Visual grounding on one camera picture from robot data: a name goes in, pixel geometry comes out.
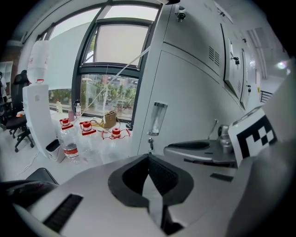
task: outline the gray metal surface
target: gray metal surface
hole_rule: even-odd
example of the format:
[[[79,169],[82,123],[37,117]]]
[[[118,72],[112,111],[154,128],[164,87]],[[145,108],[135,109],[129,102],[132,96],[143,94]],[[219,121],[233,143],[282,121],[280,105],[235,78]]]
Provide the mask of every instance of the gray metal surface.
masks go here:
[[[30,213],[43,222],[71,193],[84,199],[60,232],[63,236],[165,236],[153,222],[146,208],[132,208],[120,203],[110,192],[108,178],[121,166],[139,156],[88,169],[48,195],[42,197]],[[169,207],[173,220],[184,226],[197,220],[219,200],[229,182],[211,178],[212,173],[233,176],[236,169],[210,167],[157,156],[186,170],[194,179],[194,188],[184,203]]]
[[[173,147],[165,147],[163,152],[167,157],[174,157],[180,160],[198,160],[201,162],[212,161],[216,164],[236,164],[235,154],[224,153],[222,146],[218,141],[199,140],[200,142],[208,142],[209,147],[200,150],[180,149]]]

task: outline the white rope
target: white rope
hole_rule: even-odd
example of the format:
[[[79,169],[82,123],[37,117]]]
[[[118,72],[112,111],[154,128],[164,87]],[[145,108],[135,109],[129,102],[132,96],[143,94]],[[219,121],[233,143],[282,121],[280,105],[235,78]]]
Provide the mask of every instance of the white rope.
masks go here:
[[[118,72],[116,74],[116,76],[113,77],[113,79],[105,86],[107,87],[111,82],[113,82],[122,72],[123,70],[125,70],[129,65],[131,65],[134,61],[136,61],[138,58],[144,56],[146,53],[148,53],[150,50],[150,46],[148,48],[146,48],[138,57],[136,57],[134,60],[132,60],[129,64],[127,64],[123,69],[120,70],[120,72]],[[89,108],[89,106],[91,106],[93,104],[93,102],[97,99],[97,97],[103,92],[103,90],[105,90],[105,87],[97,94],[97,96],[92,100],[92,102],[88,105],[88,107],[85,108],[85,110],[81,113],[81,115],[73,122],[73,124],[75,124],[84,114],[84,112]]]
[[[31,163],[30,163],[29,165],[27,165],[27,166],[24,168],[24,170],[23,170],[22,172],[18,173],[18,180],[19,180],[19,175],[22,174],[22,173],[24,173],[28,168],[30,168],[30,166],[33,164],[35,158],[36,158],[38,155],[39,155],[39,151],[37,151],[37,153],[35,154],[34,158],[33,158],[32,161],[31,161]]]

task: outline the office chair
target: office chair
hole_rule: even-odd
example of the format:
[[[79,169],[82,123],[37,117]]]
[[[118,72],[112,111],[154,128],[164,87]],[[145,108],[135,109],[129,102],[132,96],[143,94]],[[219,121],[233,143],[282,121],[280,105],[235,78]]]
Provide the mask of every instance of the office chair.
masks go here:
[[[4,103],[1,106],[7,107],[7,105],[10,105],[10,108],[7,110],[6,109],[6,128],[10,129],[10,134],[13,132],[13,138],[15,138],[14,134],[18,128],[21,128],[23,133],[18,135],[18,142],[15,145],[15,152],[18,152],[17,146],[21,143],[21,141],[27,137],[28,140],[30,141],[30,146],[33,148],[34,144],[29,137],[29,134],[31,133],[30,130],[27,128],[27,119],[26,116],[22,117],[16,117],[17,113],[23,110],[23,87],[26,87],[29,85],[29,80],[26,75],[26,71],[22,71],[21,74],[16,75],[14,82],[11,86],[11,102]]]

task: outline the window frame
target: window frame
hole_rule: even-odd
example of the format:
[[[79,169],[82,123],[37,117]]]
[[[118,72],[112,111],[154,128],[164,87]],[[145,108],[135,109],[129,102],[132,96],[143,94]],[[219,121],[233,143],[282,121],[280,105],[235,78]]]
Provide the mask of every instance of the window frame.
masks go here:
[[[108,11],[111,9],[112,6],[143,6],[143,7],[150,7],[157,9],[158,12],[156,14],[155,20],[146,20],[146,19],[138,19],[138,18],[104,18],[104,16],[108,13]],[[107,74],[110,75],[116,75],[123,67],[126,66],[124,63],[108,63],[108,62],[93,62],[93,63],[84,63],[83,65],[83,60],[85,59],[87,55],[87,50],[90,47],[91,40],[93,39],[93,36],[96,34],[96,29],[99,30],[99,26],[101,25],[111,25],[111,24],[125,24],[125,25],[140,25],[140,26],[146,26],[148,27],[147,34],[143,43],[143,48],[142,52],[151,44],[152,36],[155,30],[155,26],[157,23],[157,20],[160,15],[160,11],[162,9],[163,4],[155,4],[155,3],[150,3],[150,2],[144,2],[144,1],[137,1],[137,0],[118,0],[118,1],[112,1],[112,0],[107,0],[104,3],[99,3],[99,4],[94,4],[91,6],[87,6],[85,8],[82,8],[78,11],[75,11],[60,20],[53,22],[49,28],[44,30],[41,34],[38,35],[36,38],[37,40],[49,40],[50,36],[55,28],[56,25],[60,24],[61,22],[74,17],[75,15],[78,15],[80,13],[93,10],[96,8],[100,8],[94,19],[91,21],[83,39],[80,44],[77,57],[75,59],[75,64],[74,64],[74,70],[73,70],[73,77],[72,77],[72,87],[71,87],[71,100],[76,101],[80,100],[81,96],[81,83],[82,83],[82,74],[106,74],[106,69],[108,68]],[[137,90],[136,90],[136,97],[135,97],[135,103],[134,103],[134,108],[133,108],[133,113],[132,113],[132,118],[130,120],[124,120],[121,119],[123,122],[131,122],[132,124],[134,123],[134,118],[135,118],[135,113],[136,113],[136,106],[137,106],[137,101],[139,97],[139,92],[140,92],[140,87],[141,87],[141,81],[143,77],[143,72],[145,68],[147,60],[147,54],[144,55],[143,57],[140,58],[138,67],[135,67],[133,65],[127,67],[123,72],[122,76],[126,77],[132,77],[132,78],[137,78],[138,79],[138,85],[137,85]],[[98,117],[101,118],[101,115],[98,114],[90,114],[88,111],[84,113],[85,116],[87,117]]]

